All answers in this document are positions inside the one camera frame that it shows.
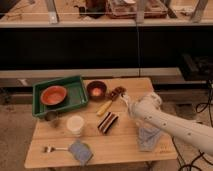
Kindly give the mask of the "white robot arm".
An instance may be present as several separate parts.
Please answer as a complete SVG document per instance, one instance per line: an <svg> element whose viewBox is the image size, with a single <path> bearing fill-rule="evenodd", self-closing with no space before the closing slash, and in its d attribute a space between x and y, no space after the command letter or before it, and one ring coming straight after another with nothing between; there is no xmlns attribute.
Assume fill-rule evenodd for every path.
<svg viewBox="0 0 213 171"><path fill-rule="evenodd" d="M131 118L148 122L213 156L212 127L163 112L160 109L162 99L155 92L146 93L135 102L126 93L121 95L121 99L126 103Z"/></svg>

